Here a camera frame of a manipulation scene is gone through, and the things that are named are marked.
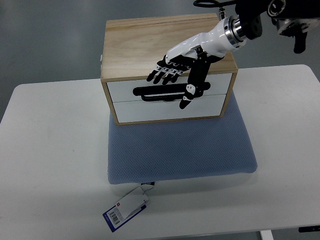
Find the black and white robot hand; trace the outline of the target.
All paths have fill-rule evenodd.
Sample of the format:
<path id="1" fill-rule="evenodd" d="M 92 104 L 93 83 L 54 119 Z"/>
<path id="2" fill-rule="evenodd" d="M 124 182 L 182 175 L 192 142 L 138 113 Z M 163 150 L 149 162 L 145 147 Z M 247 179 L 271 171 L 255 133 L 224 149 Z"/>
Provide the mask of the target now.
<path id="1" fill-rule="evenodd" d="M 222 19 L 211 31 L 198 33 L 172 47 L 158 61 L 146 80 L 163 85 L 175 83 L 184 72 L 190 71 L 179 107 L 184 109 L 203 91 L 211 64 L 221 61 L 226 53 L 246 44 L 247 38 L 238 16 Z"/>

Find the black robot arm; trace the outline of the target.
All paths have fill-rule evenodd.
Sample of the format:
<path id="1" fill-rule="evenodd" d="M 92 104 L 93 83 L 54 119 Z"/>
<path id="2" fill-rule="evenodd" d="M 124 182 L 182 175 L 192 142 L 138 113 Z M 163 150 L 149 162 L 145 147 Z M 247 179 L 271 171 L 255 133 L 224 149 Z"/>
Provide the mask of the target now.
<path id="1" fill-rule="evenodd" d="M 293 52 L 301 54 L 306 49 L 308 31 L 320 24 L 318 0 L 196 0 L 193 5 L 201 8 L 219 8 L 219 16 L 225 17 L 224 7 L 235 5 L 236 17 L 225 22 L 226 35 L 238 46 L 246 39 L 254 40 L 262 35 L 260 15 L 264 12 L 277 28 L 277 34 L 295 39 Z"/>

